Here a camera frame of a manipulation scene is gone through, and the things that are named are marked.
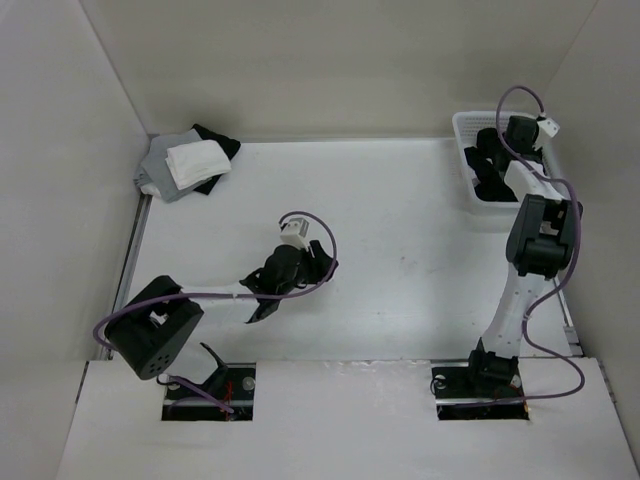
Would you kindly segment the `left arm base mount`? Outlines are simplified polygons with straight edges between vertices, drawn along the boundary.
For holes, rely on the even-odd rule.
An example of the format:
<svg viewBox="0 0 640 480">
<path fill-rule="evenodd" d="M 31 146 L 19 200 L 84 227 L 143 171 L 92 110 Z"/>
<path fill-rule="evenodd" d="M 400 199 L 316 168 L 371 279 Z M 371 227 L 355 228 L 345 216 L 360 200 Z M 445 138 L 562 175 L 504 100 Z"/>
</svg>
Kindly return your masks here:
<svg viewBox="0 0 640 480">
<path fill-rule="evenodd" d="M 161 419 L 175 422 L 244 422 L 252 421 L 256 392 L 256 364 L 231 363 L 219 366 L 197 388 L 216 403 L 166 375 L 156 379 L 164 388 Z"/>
</svg>

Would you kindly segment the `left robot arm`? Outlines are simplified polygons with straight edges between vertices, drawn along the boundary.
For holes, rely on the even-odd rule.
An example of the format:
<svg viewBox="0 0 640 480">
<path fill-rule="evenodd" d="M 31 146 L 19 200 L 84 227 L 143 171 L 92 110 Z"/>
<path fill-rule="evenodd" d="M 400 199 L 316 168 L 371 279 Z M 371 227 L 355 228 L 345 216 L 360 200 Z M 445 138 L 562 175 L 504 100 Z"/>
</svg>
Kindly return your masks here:
<svg viewBox="0 0 640 480">
<path fill-rule="evenodd" d="M 164 375 L 206 399 L 221 393 L 228 367 L 210 346 L 223 328 L 257 324 L 274 314 L 282 300 L 314 288 L 333 276 L 337 246 L 328 254 L 318 240 L 306 248 L 283 244 L 263 266 L 239 282 L 211 290 L 211 298 L 183 298 L 170 276 L 152 280 L 107 322 L 104 337 L 141 380 Z"/>
</svg>

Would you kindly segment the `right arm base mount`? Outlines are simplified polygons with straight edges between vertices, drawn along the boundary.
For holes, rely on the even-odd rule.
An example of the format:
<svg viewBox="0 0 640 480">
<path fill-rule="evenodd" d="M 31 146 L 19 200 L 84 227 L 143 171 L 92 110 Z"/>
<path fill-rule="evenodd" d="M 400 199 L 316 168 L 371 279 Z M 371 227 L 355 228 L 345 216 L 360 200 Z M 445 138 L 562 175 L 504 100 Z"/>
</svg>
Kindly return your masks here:
<svg viewBox="0 0 640 480">
<path fill-rule="evenodd" d="M 472 380 L 469 371 L 466 361 L 431 364 L 430 391 L 439 420 L 529 420 L 519 372 L 506 380 Z"/>
</svg>

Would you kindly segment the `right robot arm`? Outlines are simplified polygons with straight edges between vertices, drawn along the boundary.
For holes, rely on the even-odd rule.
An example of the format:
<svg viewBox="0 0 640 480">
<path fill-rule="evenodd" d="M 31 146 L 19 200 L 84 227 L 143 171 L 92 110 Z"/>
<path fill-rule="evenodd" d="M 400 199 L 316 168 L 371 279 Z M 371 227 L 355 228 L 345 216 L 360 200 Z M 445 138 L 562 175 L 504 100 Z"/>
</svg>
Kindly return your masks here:
<svg viewBox="0 0 640 480">
<path fill-rule="evenodd" d="M 479 401 L 493 407 L 568 397 L 582 390 L 586 377 L 570 358 L 535 343 L 528 332 L 534 311 L 559 293 L 571 278 L 581 248 L 582 207 L 574 187 L 548 176 L 542 166 L 527 160 L 506 136 L 524 133 L 534 146 L 541 133 L 552 136 L 558 125 L 545 116 L 515 116 L 506 130 L 497 129 L 501 146 L 512 157 L 506 175 L 520 182 L 520 208 L 506 244 L 507 281 L 494 317 L 478 340 L 464 370 L 464 384 Z M 521 344 L 565 362 L 578 374 L 576 387 L 559 393 L 525 395 L 513 383 L 519 378 Z"/>
</svg>

